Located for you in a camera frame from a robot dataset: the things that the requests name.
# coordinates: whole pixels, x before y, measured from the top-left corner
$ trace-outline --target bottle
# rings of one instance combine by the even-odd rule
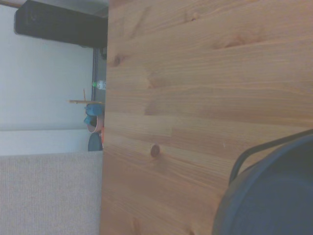
[[[105,81],[93,82],[92,86],[98,88],[99,90],[105,90],[106,89],[106,82]]]

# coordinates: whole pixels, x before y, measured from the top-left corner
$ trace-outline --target black speaker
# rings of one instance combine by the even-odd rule
[[[15,13],[17,34],[86,47],[105,48],[108,18],[84,14],[32,0]]]

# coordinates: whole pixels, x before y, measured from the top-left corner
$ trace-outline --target black handle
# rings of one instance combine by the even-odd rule
[[[273,148],[273,147],[279,146],[281,144],[288,143],[290,141],[294,141],[294,140],[296,140],[298,138],[301,138],[301,137],[304,137],[304,136],[308,136],[308,135],[312,135],[312,134],[313,134],[313,129],[308,130],[308,131],[304,131],[304,132],[300,132],[300,133],[297,133],[297,134],[294,134],[294,135],[291,135],[291,136],[283,137],[283,138],[278,139],[278,140],[274,140],[274,141],[270,141],[270,142],[267,142],[267,143],[263,143],[261,145],[257,145],[257,146],[254,146],[254,147],[250,148],[250,149],[247,149],[245,152],[243,152],[239,156],[239,158],[235,162],[235,164],[233,166],[233,169],[231,170],[231,173],[230,173],[229,183],[228,184],[230,185],[230,183],[237,177],[242,164],[252,154],[255,154],[257,152],[261,152],[261,151],[266,150],[268,148]]]

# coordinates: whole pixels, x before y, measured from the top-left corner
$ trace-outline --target wooden stick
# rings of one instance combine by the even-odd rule
[[[68,101],[71,104],[104,104],[100,101],[88,101],[88,100],[69,100]]]

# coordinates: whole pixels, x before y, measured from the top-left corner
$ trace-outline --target wooden table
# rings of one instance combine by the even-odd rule
[[[311,0],[112,0],[101,235],[211,234],[235,159],[312,98]]]

